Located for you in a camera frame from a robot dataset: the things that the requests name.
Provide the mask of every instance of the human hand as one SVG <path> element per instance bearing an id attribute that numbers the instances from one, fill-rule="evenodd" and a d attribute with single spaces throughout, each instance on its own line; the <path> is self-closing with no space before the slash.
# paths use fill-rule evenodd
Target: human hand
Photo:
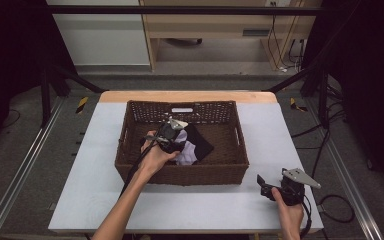
<path id="1" fill-rule="evenodd" d="M 283 238 L 287 240 L 300 239 L 300 226 L 304 217 L 301 204 L 288 206 L 282 199 L 277 188 L 271 189 L 274 199 L 279 208 L 279 220 L 282 226 Z"/>
<path id="2" fill-rule="evenodd" d="M 155 131 L 149 131 L 147 135 L 154 135 Z M 146 140 L 143 146 L 141 147 L 141 152 L 143 152 L 152 141 Z M 150 151 L 145 155 L 142 162 L 139 165 L 139 170 L 144 172 L 148 178 L 151 178 L 156 172 L 158 172 L 164 164 L 173 158 L 175 158 L 180 152 L 176 151 L 171 154 L 161 150 L 158 143 L 154 142 L 154 146 L 151 147 Z"/>

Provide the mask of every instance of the white wall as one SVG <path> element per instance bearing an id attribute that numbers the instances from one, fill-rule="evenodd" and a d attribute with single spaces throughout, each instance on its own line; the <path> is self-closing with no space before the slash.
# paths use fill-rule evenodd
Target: white wall
<path id="1" fill-rule="evenodd" d="M 47 0 L 48 5 L 138 5 L 137 0 Z M 149 65 L 140 15 L 54 14 L 75 65 Z"/>

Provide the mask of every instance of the camera mount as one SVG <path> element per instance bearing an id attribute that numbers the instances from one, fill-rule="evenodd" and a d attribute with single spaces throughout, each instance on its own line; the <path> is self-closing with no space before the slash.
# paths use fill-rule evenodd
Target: camera mount
<path id="1" fill-rule="evenodd" d="M 175 142 L 180 131 L 183 130 L 188 123 L 169 118 L 168 121 L 163 121 L 157 133 L 152 135 L 146 135 L 141 142 L 141 145 L 145 140 L 155 140 L 160 148 L 166 153 L 173 153 L 175 151 L 182 151 L 185 147 L 186 141 Z"/>
<path id="2" fill-rule="evenodd" d="M 280 182 L 281 187 L 276 187 L 270 184 L 266 184 L 266 181 L 260 176 L 257 175 L 257 183 L 261 187 L 261 195 L 266 196 L 272 201 L 275 201 L 271 189 L 273 187 L 277 188 L 282 195 L 283 201 L 288 206 L 293 206 L 296 204 L 302 204 L 305 196 L 305 185 L 309 185 L 314 188 L 321 188 L 321 185 L 308 176 L 304 171 L 299 168 L 286 170 L 282 168 L 283 179 Z"/>

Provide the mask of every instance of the gray floor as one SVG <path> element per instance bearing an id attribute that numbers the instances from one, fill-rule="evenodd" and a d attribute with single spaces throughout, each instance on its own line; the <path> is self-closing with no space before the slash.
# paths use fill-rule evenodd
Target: gray floor
<path id="1" fill-rule="evenodd" d="M 286 79 L 293 72 L 293 68 L 287 73 L 273 72 L 258 40 L 233 42 L 204 39 L 202 45 L 198 46 L 184 41 L 164 41 L 160 48 L 157 69 L 154 72 L 125 71 L 108 74 L 105 71 L 94 71 L 85 73 L 84 77 L 100 87 L 112 90 L 261 90 Z M 277 94 L 291 135 L 317 124 L 311 111 L 302 112 L 290 107 L 291 97 L 295 98 L 298 106 L 311 107 L 308 105 L 316 102 L 315 97 L 301 98 L 298 91 L 300 84 L 292 85 Z M 36 239 L 45 239 L 45 236 L 66 236 L 47 230 L 52 216 L 52 210 L 49 208 L 52 203 L 58 202 L 74 162 L 75 153 L 80 146 L 82 133 L 87 129 L 99 99 L 99 94 L 91 93 L 73 82 L 70 82 L 70 85 L 73 91 L 68 98 L 64 99 L 62 111 L 54 128 L 1 227 L 1 238 L 6 236 L 12 239 L 27 239 L 25 236 L 28 235 L 35 236 Z M 82 114 L 75 114 L 80 98 L 84 96 L 89 96 L 86 107 Z M 34 88 L 16 96 L 11 102 L 11 109 L 17 110 L 20 118 L 0 132 L 0 199 L 39 132 L 40 101 L 40 91 Z M 336 106 L 332 109 L 332 114 L 340 110 L 341 107 Z M 4 126 L 11 124 L 17 117 L 18 114 L 11 111 Z M 311 172 L 318 150 L 304 148 L 320 146 L 322 141 L 320 131 L 293 140 L 305 171 Z M 342 118 L 331 124 L 329 141 L 340 153 L 384 238 L 383 174 L 367 168 L 365 154 L 361 151 L 350 126 Z M 328 194 L 347 196 L 333 163 L 334 159 L 327 148 L 324 148 L 315 175 L 315 179 L 323 186 L 322 189 L 313 191 L 316 201 L 320 201 Z M 323 205 L 326 212 L 337 218 L 343 219 L 350 216 L 348 206 L 341 200 L 330 198 Z M 350 223 L 338 223 L 322 214 L 322 220 L 330 239 L 367 238 L 362 230 L 364 222 L 359 219 L 354 219 Z M 81 234 L 67 237 L 83 238 Z M 277 237 L 270 235 L 261 236 L 261 239 L 275 238 Z M 318 232 L 308 235 L 307 238 L 323 239 L 324 236 Z"/>

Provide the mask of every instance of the brown wicker basket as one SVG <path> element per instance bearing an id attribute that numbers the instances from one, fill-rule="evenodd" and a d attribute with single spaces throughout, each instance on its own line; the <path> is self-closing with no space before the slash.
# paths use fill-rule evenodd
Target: brown wicker basket
<path id="1" fill-rule="evenodd" d="M 129 101 L 115 160 L 115 167 L 124 181 L 140 155 L 140 139 L 149 130 L 157 130 L 161 121 L 169 116 L 194 124 L 214 150 L 193 165 L 167 163 L 149 183 L 182 186 L 242 183 L 249 162 L 234 101 Z"/>

